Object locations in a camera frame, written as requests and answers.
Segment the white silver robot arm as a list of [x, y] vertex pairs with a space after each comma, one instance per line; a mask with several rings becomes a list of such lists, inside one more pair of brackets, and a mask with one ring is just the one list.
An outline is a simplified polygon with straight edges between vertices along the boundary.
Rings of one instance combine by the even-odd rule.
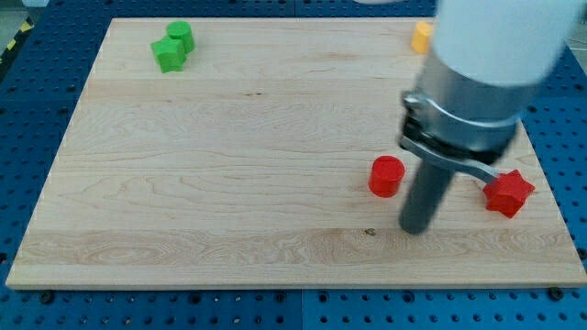
[[552, 72], [583, 10], [574, 0], [444, 0], [415, 88], [403, 93], [402, 149], [421, 159], [399, 218], [427, 230], [452, 177], [484, 181], [490, 210], [515, 215], [534, 186], [493, 168], [521, 111]]

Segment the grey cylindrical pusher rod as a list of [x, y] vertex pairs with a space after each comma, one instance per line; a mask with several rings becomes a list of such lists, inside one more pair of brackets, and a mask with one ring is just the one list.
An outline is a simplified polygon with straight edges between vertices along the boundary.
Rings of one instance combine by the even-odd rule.
[[408, 234], [423, 234], [429, 227], [455, 172], [421, 161], [400, 213], [400, 227]]

